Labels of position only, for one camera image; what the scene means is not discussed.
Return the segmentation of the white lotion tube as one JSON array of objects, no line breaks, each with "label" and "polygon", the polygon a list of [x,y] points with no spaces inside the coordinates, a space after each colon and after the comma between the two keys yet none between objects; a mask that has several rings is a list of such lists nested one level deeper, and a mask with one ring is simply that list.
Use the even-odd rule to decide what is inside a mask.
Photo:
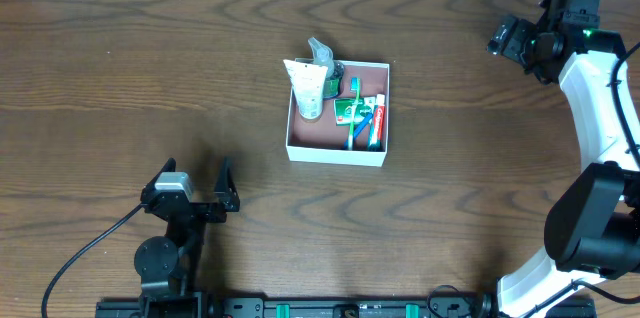
[{"label": "white lotion tube", "polygon": [[283,61],[301,117],[314,121],[323,112],[323,88],[327,68],[292,60]]}]

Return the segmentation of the green white soap box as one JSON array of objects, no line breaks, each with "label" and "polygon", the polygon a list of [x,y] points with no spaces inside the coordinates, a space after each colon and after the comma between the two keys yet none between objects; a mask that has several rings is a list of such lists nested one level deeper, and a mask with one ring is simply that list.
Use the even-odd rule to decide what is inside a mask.
[{"label": "green white soap box", "polygon": [[[337,126],[350,125],[351,121],[351,105],[354,98],[340,98],[334,101],[334,114]],[[376,105],[376,97],[361,97],[356,113],[355,126],[357,126],[363,118],[372,113]]]}]

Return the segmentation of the blue disposable razor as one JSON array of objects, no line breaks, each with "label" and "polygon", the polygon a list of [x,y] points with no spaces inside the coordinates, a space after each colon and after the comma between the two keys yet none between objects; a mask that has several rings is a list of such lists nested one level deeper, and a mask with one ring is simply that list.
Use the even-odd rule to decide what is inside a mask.
[{"label": "blue disposable razor", "polygon": [[368,113],[363,120],[354,128],[353,141],[356,141],[359,135],[364,131],[364,129],[370,124],[373,118],[372,113]]}]

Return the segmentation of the teal white toothpaste tube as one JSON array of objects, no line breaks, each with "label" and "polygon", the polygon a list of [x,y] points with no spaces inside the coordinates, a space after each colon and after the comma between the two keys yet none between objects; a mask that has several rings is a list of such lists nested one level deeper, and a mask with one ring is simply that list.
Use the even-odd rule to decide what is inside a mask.
[{"label": "teal white toothpaste tube", "polygon": [[382,128],[384,123],[385,114],[385,101],[384,94],[378,94],[376,96],[375,110],[373,111],[373,117],[371,120],[371,127],[369,132],[369,139],[367,144],[368,151],[379,151],[381,147]]}]

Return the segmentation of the purple soap pump bottle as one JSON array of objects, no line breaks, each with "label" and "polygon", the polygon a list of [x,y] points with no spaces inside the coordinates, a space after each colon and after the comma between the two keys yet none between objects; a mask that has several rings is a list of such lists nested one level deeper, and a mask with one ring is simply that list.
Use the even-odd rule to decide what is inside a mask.
[{"label": "purple soap pump bottle", "polygon": [[315,37],[308,39],[313,54],[313,64],[327,68],[323,98],[325,100],[337,97],[341,93],[341,80],[344,75],[344,65],[334,59],[333,51]]}]

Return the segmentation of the green white toothbrush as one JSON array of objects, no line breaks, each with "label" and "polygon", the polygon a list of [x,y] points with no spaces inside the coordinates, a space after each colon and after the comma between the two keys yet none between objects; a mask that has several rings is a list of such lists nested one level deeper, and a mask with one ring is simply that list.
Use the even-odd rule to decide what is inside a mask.
[{"label": "green white toothbrush", "polygon": [[351,121],[349,126],[349,134],[347,140],[347,149],[352,151],[354,148],[354,137],[355,137],[355,120],[357,108],[360,100],[360,92],[361,92],[361,79],[359,77],[351,78],[351,88],[350,90],[355,94],[355,98],[353,99],[351,105]]}]

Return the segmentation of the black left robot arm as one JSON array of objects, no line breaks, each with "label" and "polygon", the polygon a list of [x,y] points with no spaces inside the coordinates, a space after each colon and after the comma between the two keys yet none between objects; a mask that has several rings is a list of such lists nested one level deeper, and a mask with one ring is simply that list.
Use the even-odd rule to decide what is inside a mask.
[{"label": "black left robot arm", "polygon": [[206,225],[224,223],[228,213],[240,210],[230,160],[221,164],[213,202],[195,202],[193,194],[189,175],[176,170],[173,158],[141,192],[144,212],[167,223],[165,234],[144,241],[134,256],[145,298],[184,296],[193,290]]}]

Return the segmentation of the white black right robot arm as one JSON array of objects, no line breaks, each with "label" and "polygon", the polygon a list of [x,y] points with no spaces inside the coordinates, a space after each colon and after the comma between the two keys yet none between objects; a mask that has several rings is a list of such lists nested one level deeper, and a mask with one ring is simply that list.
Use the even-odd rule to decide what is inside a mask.
[{"label": "white black right robot arm", "polygon": [[522,66],[565,95],[581,173],[549,211],[544,245],[497,282],[477,317],[580,317],[582,288],[639,271],[639,119],[619,33],[602,30],[600,0],[541,0],[537,22],[506,16],[488,52]]}]

